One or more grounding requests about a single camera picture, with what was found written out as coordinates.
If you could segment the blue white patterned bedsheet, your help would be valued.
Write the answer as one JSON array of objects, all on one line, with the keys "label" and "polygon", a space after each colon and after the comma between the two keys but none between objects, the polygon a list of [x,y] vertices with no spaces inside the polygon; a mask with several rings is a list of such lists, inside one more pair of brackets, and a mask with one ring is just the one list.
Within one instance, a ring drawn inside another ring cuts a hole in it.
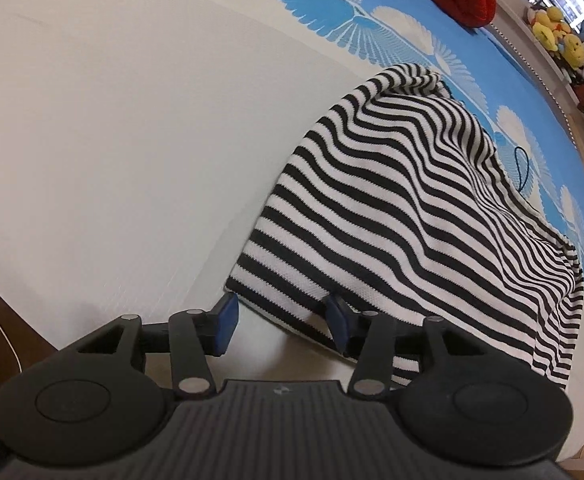
[{"label": "blue white patterned bedsheet", "polygon": [[[503,23],[429,0],[0,0],[0,304],[63,348],[222,291],[286,159],[383,66],[433,66],[579,248],[584,161]],[[564,457],[584,451],[584,320]]]}]

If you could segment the black white striped hoodie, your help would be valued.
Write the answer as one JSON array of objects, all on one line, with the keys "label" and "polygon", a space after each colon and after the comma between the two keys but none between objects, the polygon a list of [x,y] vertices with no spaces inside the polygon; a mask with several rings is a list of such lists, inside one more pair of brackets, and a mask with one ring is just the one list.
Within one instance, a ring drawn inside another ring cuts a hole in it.
[{"label": "black white striped hoodie", "polygon": [[577,249],[516,190],[435,70],[385,68],[286,162],[226,287],[332,348],[324,299],[421,325],[438,315],[564,386],[584,310]]}]

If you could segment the yellow plush toy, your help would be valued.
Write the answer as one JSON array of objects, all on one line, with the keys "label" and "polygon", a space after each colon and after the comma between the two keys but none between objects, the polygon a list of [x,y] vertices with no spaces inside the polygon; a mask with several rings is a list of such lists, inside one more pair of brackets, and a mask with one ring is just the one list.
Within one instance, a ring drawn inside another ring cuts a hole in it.
[{"label": "yellow plush toy", "polygon": [[584,44],[572,32],[564,19],[564,14],[557,6],[526,11],[526,22],[534,38],[557,63],[570,70],[584,69]]}]

